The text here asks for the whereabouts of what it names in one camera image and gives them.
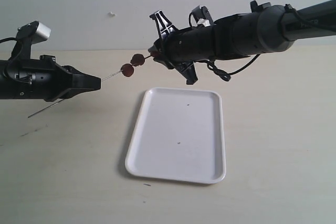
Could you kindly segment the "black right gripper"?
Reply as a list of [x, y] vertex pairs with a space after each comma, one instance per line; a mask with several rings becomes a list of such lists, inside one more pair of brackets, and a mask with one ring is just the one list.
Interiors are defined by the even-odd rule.
[[178, 30], [162, 10], [157, 10], [150, 18], [155, 21], [159, 35], [158, 40], [148, 49], [149, 53], [160, 52], [153, 60], [169, 70], [176, 70], [186, 79], [186, 84], [196, 83], [197, 75], [193, 62], [213, 60], [218, 56], [218, 39], [215, 32], [217, 26]]

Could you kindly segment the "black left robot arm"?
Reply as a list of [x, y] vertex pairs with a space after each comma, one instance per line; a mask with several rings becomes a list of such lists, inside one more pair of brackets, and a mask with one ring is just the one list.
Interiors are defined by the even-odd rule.
[[69, 65], [61, 66], [54, 56], [1, 61], [2, 100], [53, 102], [100, 89], [99, 77], [82, 73]]

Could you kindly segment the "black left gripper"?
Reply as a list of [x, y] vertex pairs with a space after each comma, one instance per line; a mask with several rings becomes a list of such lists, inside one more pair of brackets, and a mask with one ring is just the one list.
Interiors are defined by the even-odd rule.
[[5, 61], [6, 100], [52, 102], [100, 89], [100, 78], [84, 74], [72, 66], [61, 66], [53, 56]]

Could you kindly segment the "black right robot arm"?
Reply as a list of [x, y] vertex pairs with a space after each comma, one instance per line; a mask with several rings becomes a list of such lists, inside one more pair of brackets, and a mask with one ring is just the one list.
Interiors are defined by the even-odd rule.
[[195, 63], [205, 63], [224, 81], [231, 74], [217, 68], [217, 60], [250, 58], [288, 50], [296, 40], [335, 35], [335, 0], [301, 10], [291, 5], [250, 3], [249, 13], [213, 20], [205, 6], [194, 8], [189, 26], [178, 29], [163, 14], [151, 15], [158, 39], [149, 48], [155, 62], [179, 72], [188, 85], [197, 81]]

